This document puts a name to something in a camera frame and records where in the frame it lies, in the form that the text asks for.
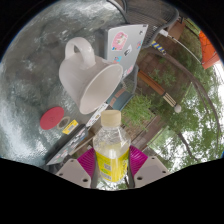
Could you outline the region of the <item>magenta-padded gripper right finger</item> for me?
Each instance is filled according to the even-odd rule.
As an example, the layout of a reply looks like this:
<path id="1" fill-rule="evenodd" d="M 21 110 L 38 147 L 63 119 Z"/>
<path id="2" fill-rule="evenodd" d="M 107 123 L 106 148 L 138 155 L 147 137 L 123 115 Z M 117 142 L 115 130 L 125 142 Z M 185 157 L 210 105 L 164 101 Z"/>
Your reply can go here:
<path id="1" fill-rule="evenodd" d="M 140 188 L 157 181 L 170 172 L 156 156 L 147 156 L 139 149 L 129 148 L 128 180 L 129 188 Z"/>

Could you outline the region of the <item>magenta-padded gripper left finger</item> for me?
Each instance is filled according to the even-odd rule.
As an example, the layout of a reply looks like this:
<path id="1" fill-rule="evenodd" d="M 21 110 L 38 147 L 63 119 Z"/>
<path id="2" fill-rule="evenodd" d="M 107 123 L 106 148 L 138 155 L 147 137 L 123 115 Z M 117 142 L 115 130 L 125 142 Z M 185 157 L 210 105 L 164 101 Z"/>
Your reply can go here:
<path id="1" fill-rule="evenodd" d="M 98 170 L 94 149 L 89 149 L 78 159 L 69 159 L 56 175 L 81 187 L 95 189 Z"/>

